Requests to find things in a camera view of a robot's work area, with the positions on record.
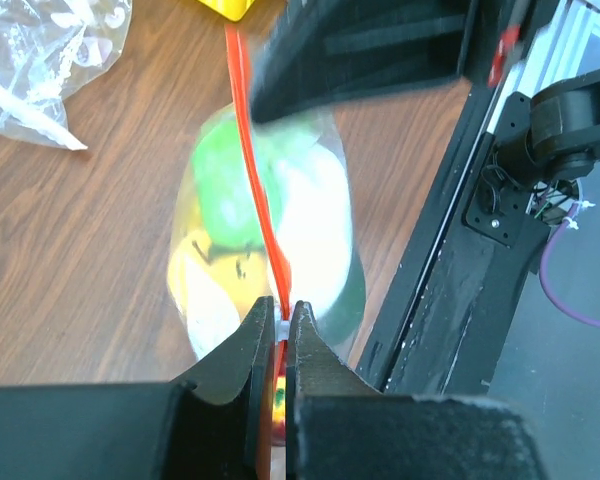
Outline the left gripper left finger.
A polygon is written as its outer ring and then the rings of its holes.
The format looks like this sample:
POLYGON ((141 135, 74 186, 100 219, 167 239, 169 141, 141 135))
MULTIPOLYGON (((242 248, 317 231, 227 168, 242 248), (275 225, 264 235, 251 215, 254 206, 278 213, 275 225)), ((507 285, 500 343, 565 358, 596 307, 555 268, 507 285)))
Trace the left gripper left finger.
POLYGON ((274 304, 177 378, 0 387, 0 479, 266 479, 274 304))

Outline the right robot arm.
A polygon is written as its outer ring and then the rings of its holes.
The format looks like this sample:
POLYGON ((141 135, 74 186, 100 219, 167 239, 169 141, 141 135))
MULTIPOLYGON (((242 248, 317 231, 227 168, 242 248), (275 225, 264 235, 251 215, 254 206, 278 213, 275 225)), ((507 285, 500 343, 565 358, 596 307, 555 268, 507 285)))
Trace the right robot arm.
MULTIPOLYGON (((251 118, 461 77, 495 87, 557 10, 554 1, 291 1, 255 69, 251 118)), ((527 122, 496 151, 521 186, 587 175, 600 161, 600 69, 536 93, 527 122)))

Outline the green toy vegetable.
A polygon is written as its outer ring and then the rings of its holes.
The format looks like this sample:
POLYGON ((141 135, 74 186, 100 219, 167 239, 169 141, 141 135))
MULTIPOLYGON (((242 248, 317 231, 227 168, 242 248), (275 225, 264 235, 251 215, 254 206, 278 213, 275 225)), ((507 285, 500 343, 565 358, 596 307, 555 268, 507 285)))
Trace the green toy vegetable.
MULTIPOLYGON (((284 156, 267 136, 255 133, 253 143, 272 226, 277 227, 285 204, 279 173, 284 156)), ((259 217, 233 114, 204 125, 191 155, 191 166, 203 224, 212 242, 236 251, 263 248, 259 217)))

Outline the dark green toy lime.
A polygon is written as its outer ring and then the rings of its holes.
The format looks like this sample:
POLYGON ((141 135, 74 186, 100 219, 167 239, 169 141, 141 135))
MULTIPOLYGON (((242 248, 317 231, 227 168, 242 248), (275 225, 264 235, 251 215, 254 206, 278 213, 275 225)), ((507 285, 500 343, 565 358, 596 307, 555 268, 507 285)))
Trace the dark green toy lime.
POLYGON ((321 335, 326 343, 336 346, 355 333, 363 318, 366 304, 366 282, 363 265, 353 251, 349 274, 343 290, 322 317, 321 335))

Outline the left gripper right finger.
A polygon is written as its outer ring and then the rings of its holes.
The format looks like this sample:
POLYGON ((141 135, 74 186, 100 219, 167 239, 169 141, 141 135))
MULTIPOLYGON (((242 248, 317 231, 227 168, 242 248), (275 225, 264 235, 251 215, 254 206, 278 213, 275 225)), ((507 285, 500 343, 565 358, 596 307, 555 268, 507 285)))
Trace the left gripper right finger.
POLYGON ((289 329, 289 479, 545 479, 524 418, 480 396, 386 395, 317 332, 309 303, 289 329))

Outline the yellow toy banana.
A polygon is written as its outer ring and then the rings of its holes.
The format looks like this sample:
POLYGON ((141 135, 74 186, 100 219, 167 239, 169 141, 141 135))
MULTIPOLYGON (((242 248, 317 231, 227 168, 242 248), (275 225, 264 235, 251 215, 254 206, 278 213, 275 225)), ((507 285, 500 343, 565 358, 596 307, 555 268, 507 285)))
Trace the yellow toy banana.
POLYGON ((190 288, 202 284, 186 279, 188 261, 201 267, 205 276, 226 292, 241 317, 257 298, 271 294, 265 254, 260 250, 231 252, 213 244, 198 201, 180 199, 174 213, 167 286, 181 314, 193 304, 187 299, 190 288))

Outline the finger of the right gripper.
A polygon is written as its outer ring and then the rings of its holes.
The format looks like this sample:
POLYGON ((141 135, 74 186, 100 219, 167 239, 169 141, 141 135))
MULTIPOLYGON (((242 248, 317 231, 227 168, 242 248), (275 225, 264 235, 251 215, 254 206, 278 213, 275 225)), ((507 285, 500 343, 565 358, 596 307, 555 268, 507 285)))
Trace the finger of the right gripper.
POLYGON ((475 1, 291 1, 254 68, 251 118, 437 87, 459 78, 475 1))

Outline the white toy food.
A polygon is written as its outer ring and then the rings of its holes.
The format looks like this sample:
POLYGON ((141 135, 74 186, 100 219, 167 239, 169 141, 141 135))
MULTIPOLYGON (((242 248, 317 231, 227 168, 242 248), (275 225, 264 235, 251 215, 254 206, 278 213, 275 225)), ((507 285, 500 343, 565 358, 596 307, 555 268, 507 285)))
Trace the white toy food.
POLYGON ((284 208, 276 239, 290 263, 290 300, 309 302, 321 317, 335 304, 349 273, 353 227, 345 165, 315 144, 276 165, 284 208))

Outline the clear zip top bag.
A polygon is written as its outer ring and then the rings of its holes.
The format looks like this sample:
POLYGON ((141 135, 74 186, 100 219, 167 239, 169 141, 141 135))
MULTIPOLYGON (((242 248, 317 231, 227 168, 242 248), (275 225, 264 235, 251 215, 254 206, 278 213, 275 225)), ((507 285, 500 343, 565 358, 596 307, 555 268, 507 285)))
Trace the clear zip top bag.
MULTIPOLYGON (((257 133, 269 137, 282 152, 284 160, 297 159, 311 146, 320 144, 341 159, 346 168, 347 178, 348 169, 341 138, 330 113, 300 114, 265 126, 253 124, 248 112, 249 83, 252 66, 249 46, 246 39, 233 27, 226 29, 225 40, 232 101, 228 106, 214 113, 201 126, 193 150, 207 122, 227 114, 233 114, 236 117, 242 154, 252 189, 255 208, 259 217, 264 247, 261 249, 247 248, 236 251, 217 246, 231 252, 260 250, 266 257, 267 280, 271 288, 269 296, 274 300, 277 334, 277 371, 275 375, 275 398, 272 414, 273 442, 275 445, 282 445, 285 434, 284 400, 286 394, 286 375, 284 368, 286 362, 286 343, 291 313, 294 305, 299 301, 293 303, 290 300, 291 267, 276 239, 276 227, 272 226, 267 195, 258 176, 253 135, 257 133)), ((191 166, 191 155, 184 171, 176 204, 180 199, 195 199, 198 201, 191 166)), ((187 308, 186 314, 181 314, 178 308, 176 308, 187 331, 189 343, 195 356, 203 358, 234 333, 245 320, 248 313, 246 316, 241 317, 226 292, 212 279, 206 277, 202 268, 194 266, 192 261, 186 263, 186 279, 188 281, 200 281, 202 284, 190 288, 187 299, 192 301, 193 304, 187 308)), ((323 316, 316 317, 314 315, 317 331, 322 339, 321 325, 323 316)), ((336 346, 331 346, 323 340, 337 355, 341 358, 347 358, 358 330, 347 340, 336 346)))

